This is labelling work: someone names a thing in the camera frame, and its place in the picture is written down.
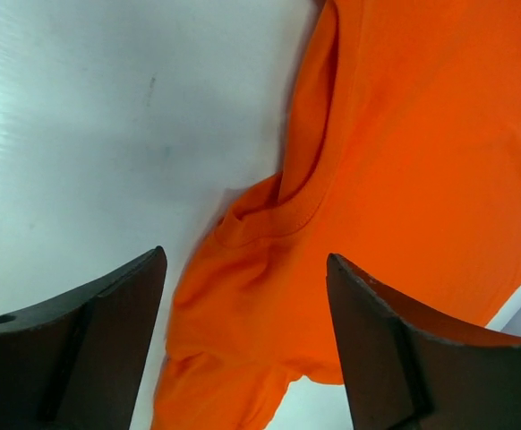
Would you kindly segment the orange t shirt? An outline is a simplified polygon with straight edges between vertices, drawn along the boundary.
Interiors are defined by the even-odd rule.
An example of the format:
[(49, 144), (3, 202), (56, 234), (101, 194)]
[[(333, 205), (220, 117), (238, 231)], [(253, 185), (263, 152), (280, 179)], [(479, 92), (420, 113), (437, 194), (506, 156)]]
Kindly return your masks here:
[(281, 171), (175, 291), (156, 429), (262, 429), (340, 385), (326, 260), (484, 326), (521, 291), (521, 1), (328, 1)]

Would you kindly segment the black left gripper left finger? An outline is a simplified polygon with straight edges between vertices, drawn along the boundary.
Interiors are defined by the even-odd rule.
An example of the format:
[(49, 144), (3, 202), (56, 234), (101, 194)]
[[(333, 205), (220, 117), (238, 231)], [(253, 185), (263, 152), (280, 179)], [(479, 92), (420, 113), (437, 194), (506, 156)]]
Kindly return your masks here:
[(129, 428), (166, 272), (158, 246), (1, 314), (0, 429)]

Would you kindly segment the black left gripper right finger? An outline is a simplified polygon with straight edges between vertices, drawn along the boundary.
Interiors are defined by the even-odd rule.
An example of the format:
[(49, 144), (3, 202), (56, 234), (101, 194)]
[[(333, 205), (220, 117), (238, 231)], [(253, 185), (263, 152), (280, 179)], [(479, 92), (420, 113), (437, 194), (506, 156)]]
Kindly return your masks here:
[(329, 308), (357, 429), (521, 429), (521, 337), (439, 312), (332, 254)]

